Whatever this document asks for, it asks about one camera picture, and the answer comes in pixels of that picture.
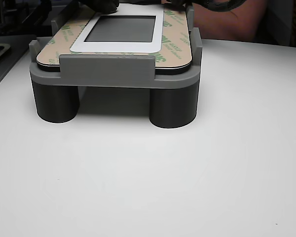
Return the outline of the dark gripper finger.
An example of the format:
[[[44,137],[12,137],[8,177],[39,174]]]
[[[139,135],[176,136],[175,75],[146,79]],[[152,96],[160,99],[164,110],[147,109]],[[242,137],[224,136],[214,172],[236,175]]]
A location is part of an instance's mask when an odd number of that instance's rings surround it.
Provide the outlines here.
[[[115,13],[119,7],[119,0],[79,0],[79,2],[102,14]]]

